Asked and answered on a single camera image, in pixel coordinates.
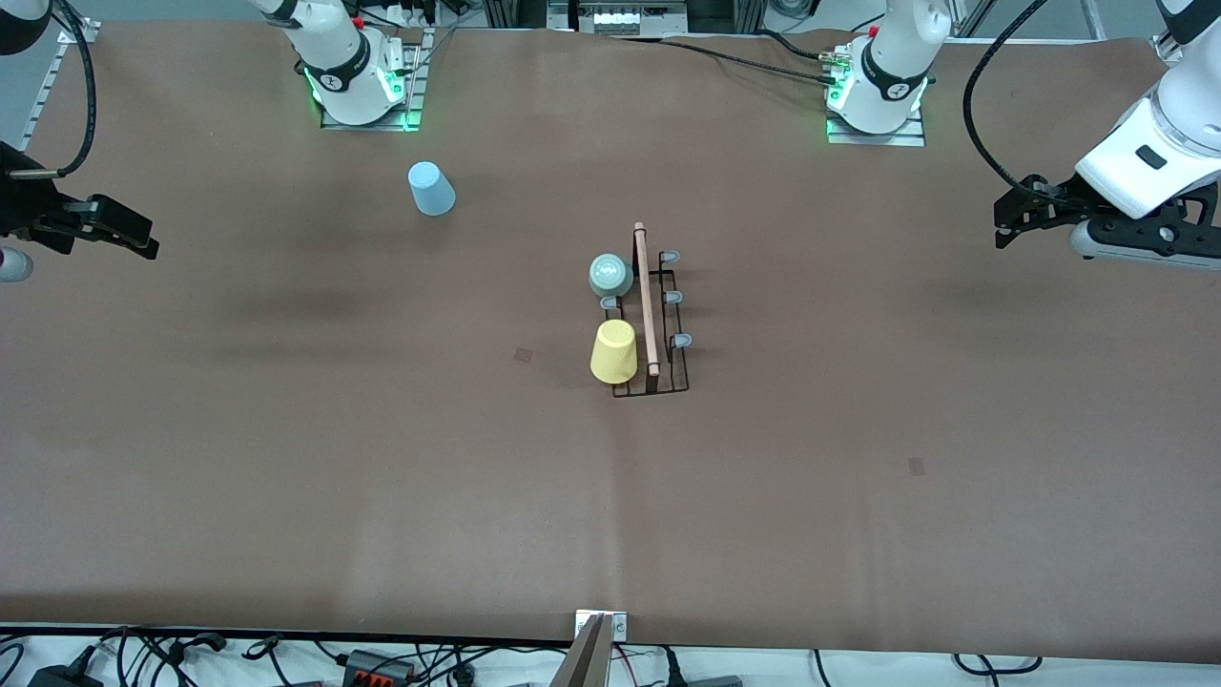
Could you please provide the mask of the green plastic cup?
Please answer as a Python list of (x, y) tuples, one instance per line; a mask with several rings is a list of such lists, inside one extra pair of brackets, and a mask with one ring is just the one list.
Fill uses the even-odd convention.
[(632, 279), (635, 273), (631, 266), (618, 254), (600, 254), (589, 266), (589, 286), (598, 299), (619, 299), (628, 295)]

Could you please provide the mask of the yellow plastic cup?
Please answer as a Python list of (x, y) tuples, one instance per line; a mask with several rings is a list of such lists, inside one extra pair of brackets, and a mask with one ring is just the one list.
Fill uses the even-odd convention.
[(607, 386), (623, 386), (637, 371), (636, 331), (624, 318), (607, 318), (593, 334), (590, 369)]

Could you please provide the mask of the blue plastic cup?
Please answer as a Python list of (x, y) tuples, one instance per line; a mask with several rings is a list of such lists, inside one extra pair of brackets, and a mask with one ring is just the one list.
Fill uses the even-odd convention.
[(408, 170), (411, 196), (420, 214), (440, 217), (455, 205), (455, 192), (444, 171), (433, 161), (415, 162)]

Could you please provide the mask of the white power strip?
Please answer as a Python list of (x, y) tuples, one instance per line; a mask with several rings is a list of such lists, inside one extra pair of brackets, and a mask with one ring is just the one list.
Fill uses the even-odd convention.
[(444, 0), (370, 0), (368, 12), (392, 28), (437, 28)]

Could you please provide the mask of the grey electrical box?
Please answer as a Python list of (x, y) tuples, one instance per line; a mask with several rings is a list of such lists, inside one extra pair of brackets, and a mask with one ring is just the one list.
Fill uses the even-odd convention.
[(547, 0), (545, 27), (654, 39), (687, 31), (685, 0)]

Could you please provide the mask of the black power adapter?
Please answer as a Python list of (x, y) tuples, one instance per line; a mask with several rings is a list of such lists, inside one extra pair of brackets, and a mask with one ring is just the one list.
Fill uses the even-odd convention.
[(74, 667), (53, 665), (35, 670), (27, 687), (105, 687), (105, 685)]

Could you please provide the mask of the red black connector block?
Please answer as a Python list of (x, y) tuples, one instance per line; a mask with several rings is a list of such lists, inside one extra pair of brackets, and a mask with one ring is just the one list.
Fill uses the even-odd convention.
[(416, 675), (414, 663), (368, 650), (353, 650), (341, 664), (341, 687), (409, 687)]

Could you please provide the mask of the brown table cover sheet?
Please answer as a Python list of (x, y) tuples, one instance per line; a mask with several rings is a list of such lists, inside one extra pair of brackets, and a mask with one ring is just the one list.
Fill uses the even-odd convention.
[[(109, 24), (62, 187), (161, 249), (0, 286), (0, 622), (1221, 663), (1221, 275), (999, 251), (978, 56), (900, 149), (701, 52), (458, 31), (389, 134), (320, 129), (265, 24)], [(617, 399), (589, 266), (637, 221), (690, 388)]]

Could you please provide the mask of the slotted aluminium rail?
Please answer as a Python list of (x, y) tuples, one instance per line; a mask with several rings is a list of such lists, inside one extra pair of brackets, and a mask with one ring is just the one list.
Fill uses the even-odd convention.
[(53, 12), (31, 48), (0, 52), (0, 140), (20, 153), (35, 139), (74, 153), (88, 131), (88, 73), (74, 38), (72, 21)]

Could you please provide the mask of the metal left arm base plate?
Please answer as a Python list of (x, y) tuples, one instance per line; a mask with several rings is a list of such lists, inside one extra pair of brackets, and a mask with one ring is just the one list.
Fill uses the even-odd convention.
[(850, 145), (924, 146), (927, 143), (921, 110), (911, 113), (897, 131), (885, 132), (885, 134), (869, 134), (869, 132), (855, 129), (842, 120), (840, 113), (828, 113), (827, 139), (832, 144)]

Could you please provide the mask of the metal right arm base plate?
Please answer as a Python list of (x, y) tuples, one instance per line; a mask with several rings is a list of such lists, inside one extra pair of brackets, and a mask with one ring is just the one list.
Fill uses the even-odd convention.
[(383, 90), (392, 100), (389, 109), (379, 120), (368, 123), (343, 123), (328, 113), (321, 105), (317, 93), (313, 93), (317, 105), (317, 121), (322, 131), (357, 132), (416, 132), (422, 126), (424, 92), (429, 83), (430, 65), (427, 59), (433, 52), (436, 31), (424, 28), (416, 41), (404, 41), (400, 37), (385, 37), (391, 48), (400, 48), (400, 52), (388, 57), (388, 67), (380, 70)]

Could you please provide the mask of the brown wedge post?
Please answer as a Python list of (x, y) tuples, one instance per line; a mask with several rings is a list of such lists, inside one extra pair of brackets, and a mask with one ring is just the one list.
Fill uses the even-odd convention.
[(548, 687), (607, 687), (615, 626), (614, 613), (589, 614)]

